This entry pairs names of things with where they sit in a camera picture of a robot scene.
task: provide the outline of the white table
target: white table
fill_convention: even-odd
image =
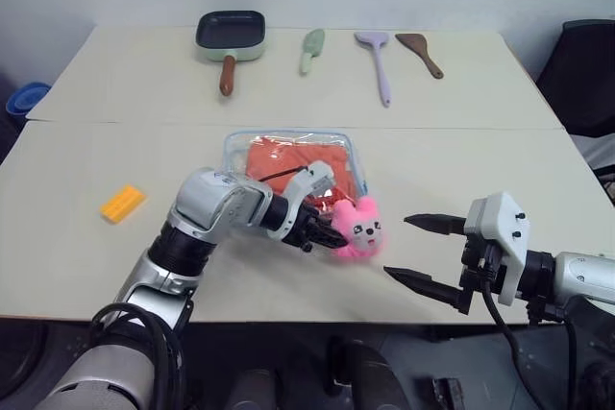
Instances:
[[[271,29],[268,48],[218,91],[221,63],[194,42],[195,28],[97,28],[31,119],[293,127],[558,129],[533,82],[496,33],[424,33],[445,74],[436,80],[390,33],[382,49],[392,104],[383,110],[370,53],[353,31],[326,31],[306,77],[307,30]]]
[[[182,180],[219,165],[224,137],[239,128],[30,122],[0,169],[0,314],[87,319],[110,302]],[[369,265],[339,267],[321,253],[265,239],[256,245],[237,233],[206,268],[194,321],[491,323],[480,297],[466,317],[415,295],[381,266],[456,285],[463,239],[402,219],[464,215],[473,199],[503,189],[532,221],[532,249],[613,253],[613,208],[564,131],[343,132],[380,201],[385,251]],[[148,199],[113,226],[98,209],[125,183]],[[501,310],[509,322],[526,321],[521,301]]]

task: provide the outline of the dark floor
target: dark floor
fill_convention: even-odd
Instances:
[[[333,336],[354,338],[379,350],[388,360],[411,408],[435,406],[420,387],[428,377],[458,378],[465,408],[534,409],[510,362],[502,335],[492,327],[425,327],[336,324],[192,324],[184,331],[191,398],[201,410],[219,410],[236,377],[253,368],[276,371],[282,383],[282,408],[352,409],[350,391],[336,398],[323,390],[325,350]],[[0,400],[0,410],[30,410],[40,401],[86,344],[86,326],[32,321],[0,322],[0,345],[13,344],[13,354],[42,345],[29,378]],[[550,409],[565,408],[567,347],[560,326],[517,330],[522,361]],[[590,342],[579,337],[579,342]],[[595,347],[579,350],[579,369],[600,357]],[[0,351],[0,365],[11,362]],[[8,372],[0,378],[8,379]]]

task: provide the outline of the frying pan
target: frying pan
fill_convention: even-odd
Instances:
[[[212,61],[222,61],[220,92],[233,93],[237,61],[255,60],[264,51],[265,18],[253,11],[210,12],[199,21],[196,43]]]

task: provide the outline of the orange cloth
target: orange cloth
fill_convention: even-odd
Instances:
[[[342,199],[357,198],[357,186],[352,171],[348,170],[348,153],[342,146],[327,144],[292,143],[288,141],[259,138],[253,141],[248,151],[246,175],[255,180],[289,170],[308,166],[315,160],[327,162],[333,169],[335,187],[330,196],[307,201],[321,211],[331,211],[333,204]],[[282,194],[292,174],[267,181],[276,194]]]

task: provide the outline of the pink plush toy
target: pink plush toy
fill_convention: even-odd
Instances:
[[[376,201],[369,196],[360,197],[357,207],[346,199],[337,201],[333,206],[331,225],[349,242],[346,247],[333,250],[340,261],[363,261],[381,248],[381,218]]]

